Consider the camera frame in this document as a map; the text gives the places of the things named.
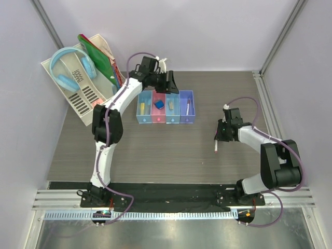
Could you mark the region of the light blue bin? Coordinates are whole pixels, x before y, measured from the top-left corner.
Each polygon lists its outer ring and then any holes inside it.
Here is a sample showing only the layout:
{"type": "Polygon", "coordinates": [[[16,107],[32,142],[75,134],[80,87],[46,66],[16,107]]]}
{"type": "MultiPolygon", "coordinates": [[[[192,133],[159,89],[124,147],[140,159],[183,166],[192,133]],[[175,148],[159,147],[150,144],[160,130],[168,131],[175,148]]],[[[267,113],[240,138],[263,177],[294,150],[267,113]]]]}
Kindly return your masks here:
{"type": "Polygon", "coordinates": [[[180,121],[180,106],[178,94],[165,95],[165,121],[169,124],[176,124],[180,121]]]}
{"type": "Polygon", "coordinates": [[[151,118],[152,91],[142,91],[137,98],[136,118],[140,124],[152,123],[151,118]]]}

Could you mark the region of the white marker pink cap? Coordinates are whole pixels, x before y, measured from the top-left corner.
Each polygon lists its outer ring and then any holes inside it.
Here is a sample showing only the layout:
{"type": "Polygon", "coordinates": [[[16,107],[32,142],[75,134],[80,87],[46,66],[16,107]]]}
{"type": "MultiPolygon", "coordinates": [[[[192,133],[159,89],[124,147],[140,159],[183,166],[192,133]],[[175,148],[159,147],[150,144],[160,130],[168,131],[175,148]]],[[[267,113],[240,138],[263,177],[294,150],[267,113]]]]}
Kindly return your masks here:
{"type": "Polygon", "coordinates": [[[217,133],[214,136],[214,153],[218,152],[218,138],[217,138],[217,133]]]}

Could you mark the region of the pink bin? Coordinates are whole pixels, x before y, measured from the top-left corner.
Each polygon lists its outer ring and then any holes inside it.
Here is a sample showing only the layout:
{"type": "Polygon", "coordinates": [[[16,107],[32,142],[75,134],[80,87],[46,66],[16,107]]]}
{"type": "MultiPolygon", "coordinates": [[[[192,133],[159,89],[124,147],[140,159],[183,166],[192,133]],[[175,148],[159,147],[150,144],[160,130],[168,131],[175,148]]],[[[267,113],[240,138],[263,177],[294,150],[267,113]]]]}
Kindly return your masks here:
{"type": "Polygon", "coordinates": [[[153,123],[165,123],[165,94],[157,93],[155,90],[152,91],[151,118],[153,123]],[[154,102],[157,100],[164,102],[163,109],[155,108],[154,102]]]}

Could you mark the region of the blue pencil sharpener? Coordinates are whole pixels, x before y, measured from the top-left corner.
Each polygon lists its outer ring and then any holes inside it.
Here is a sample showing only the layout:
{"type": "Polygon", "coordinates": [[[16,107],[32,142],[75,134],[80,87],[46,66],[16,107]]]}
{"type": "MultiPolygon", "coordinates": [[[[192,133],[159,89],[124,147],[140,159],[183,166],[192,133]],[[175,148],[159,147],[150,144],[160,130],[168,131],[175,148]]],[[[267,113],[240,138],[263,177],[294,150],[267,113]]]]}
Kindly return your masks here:
{"type": "Polygon", "coordinates": [[[154,102],[154,106],[156,109],[163,109],[164,108],[164,102],[162,100],[157,100],[154,102]]]}

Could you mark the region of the white marker red cap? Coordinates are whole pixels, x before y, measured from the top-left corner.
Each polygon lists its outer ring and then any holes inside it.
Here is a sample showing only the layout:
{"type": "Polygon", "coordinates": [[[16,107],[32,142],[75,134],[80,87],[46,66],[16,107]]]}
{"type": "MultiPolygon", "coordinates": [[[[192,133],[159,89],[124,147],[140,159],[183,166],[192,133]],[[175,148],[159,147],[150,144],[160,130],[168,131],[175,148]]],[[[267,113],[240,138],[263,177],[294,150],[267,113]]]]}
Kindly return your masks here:
{"type": "Polygon", "coordinates": [[[189,115],[190,112],[190,99],[187,100],[187,106],[186,106],[186,116],[189,115]]]}

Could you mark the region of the clear pen blue cap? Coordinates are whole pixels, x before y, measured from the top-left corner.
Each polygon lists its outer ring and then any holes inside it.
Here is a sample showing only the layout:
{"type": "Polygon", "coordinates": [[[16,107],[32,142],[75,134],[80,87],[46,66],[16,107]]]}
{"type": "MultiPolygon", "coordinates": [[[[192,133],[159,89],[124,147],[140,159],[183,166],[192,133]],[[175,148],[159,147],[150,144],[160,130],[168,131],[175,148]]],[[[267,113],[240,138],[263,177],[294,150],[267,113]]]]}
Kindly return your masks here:
{"type": "Polygon", "coordinates": [[[151,111],[151,99],[149,99],[145,104],[145,115],[150,115],[151,111]]]}

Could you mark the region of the yellow highlighter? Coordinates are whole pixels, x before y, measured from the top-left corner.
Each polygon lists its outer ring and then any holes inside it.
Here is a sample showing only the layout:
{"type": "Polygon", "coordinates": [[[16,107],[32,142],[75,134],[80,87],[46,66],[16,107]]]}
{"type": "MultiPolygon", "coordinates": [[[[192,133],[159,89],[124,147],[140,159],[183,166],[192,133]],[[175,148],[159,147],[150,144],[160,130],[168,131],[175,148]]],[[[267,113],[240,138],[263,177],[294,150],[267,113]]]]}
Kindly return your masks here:
{"type": "Polygon", "coordinates": [[[145,115],[145,103],[140,104],[140,115],[145,115]]]}

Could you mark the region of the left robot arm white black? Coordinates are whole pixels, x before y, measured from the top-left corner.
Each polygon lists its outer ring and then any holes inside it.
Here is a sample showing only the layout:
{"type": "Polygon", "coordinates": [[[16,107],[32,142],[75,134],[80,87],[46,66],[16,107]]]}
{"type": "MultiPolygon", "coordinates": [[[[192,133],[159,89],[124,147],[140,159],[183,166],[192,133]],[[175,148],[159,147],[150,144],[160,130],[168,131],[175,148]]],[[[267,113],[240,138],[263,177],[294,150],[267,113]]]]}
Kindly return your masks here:
{"type": "Polygon", "coordinates": [[[142,52],[142,61],[132,71],[117,93],[104,104],[93,109],[92,134],[96,157],[90,182],[85,190],[79,190],[81,207],[107,206],[116,191],[111,190],[110,170],[116,145],[123,135],[122,114],[129,104],[146,88],[158,93],[179,93],[173,71],[167,71],[166,59],[142,52]]]}

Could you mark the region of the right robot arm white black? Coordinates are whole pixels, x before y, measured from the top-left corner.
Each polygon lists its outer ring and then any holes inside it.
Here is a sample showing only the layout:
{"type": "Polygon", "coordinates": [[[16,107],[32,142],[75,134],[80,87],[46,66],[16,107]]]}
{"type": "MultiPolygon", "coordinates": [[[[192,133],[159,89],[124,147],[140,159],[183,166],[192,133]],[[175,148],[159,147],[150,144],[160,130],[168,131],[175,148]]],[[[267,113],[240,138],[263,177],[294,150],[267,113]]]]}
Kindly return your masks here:
{"type": "Polygon", "coordinates": [[[234,198],[238,204],[249,205],[263,192],[287,191],[286,187],[295,191],[300,187],[303,170],[295,141],[277,139],[244,122],[238,108],[225,104],[223,112],[214,137],[215,152],[219,142],[240,142],[260,155],[260,173],[236,183],[234,198]]]}

